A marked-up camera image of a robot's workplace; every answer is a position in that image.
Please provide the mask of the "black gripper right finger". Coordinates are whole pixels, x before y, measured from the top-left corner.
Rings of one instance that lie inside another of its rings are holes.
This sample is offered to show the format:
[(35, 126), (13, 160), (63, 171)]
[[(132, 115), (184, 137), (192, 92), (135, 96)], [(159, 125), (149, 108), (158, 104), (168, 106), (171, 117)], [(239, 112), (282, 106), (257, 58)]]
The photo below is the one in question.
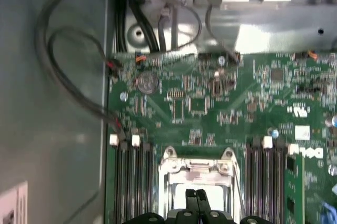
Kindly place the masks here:
[(201, 223), (221, 223), (221, 224), (235, 224), (233, 217), (225, 212), (219, 210), (212, 210), (208, 201), (205, 190), (199, 189), (196, 191), (198, 214)]

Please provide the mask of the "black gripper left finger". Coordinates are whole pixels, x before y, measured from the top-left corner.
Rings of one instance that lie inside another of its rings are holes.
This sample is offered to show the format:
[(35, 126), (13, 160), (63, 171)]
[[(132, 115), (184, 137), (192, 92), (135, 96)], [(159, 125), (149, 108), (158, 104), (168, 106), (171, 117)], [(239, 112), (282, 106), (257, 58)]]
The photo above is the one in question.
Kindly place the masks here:
[(159, 214), (149, 212), (141, 214), (125, 223), (197, 223), (197, 192), (192, 189), (186, 189), (185, 202), (185, 209), (170, 210), (166, 219)]

